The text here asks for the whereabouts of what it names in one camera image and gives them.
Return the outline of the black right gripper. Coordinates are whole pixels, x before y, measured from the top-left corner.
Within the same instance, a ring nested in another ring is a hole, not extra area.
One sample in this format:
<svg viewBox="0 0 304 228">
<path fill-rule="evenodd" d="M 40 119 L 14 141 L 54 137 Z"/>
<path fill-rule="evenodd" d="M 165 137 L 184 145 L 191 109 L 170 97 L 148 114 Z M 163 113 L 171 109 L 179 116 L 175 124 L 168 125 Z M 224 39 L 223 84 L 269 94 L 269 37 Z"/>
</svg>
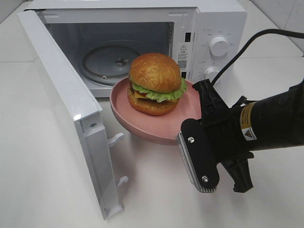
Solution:
<svg viewBox="0 0 304 228">
<path fill-rule="evenodd" d="M 192 86 L 199 93 L 202 151 L 234 181 L 234 192 L 253 188 L 248 159 L 251 151 L 280 147 L 280 102 L 263 99 L 229 108 L 209 79 Z"/>
</svg>

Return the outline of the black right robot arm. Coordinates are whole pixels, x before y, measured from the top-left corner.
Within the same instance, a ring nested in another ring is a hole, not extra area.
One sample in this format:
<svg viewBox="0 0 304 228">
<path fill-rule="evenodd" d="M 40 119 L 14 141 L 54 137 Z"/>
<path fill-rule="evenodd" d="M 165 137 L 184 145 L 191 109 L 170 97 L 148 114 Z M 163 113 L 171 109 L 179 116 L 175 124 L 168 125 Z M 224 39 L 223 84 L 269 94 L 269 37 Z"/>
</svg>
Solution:
<svg viewBox="0 0 304 228">
<path fill-rule="evenodd" d="M 253 152 L 302 146 L 304 143 L 304 85 L 249 102 L 245 97 L 228 107 L 209 80 L 197 82 L 201 120 L 196 121 L 195 138 L 201 152 L 192 164 L 203 192 L 213 192 L 219 183 L 218 164 L 234 181 L 234 191 L 253 187 L 248 160 Z"/>
</svg>

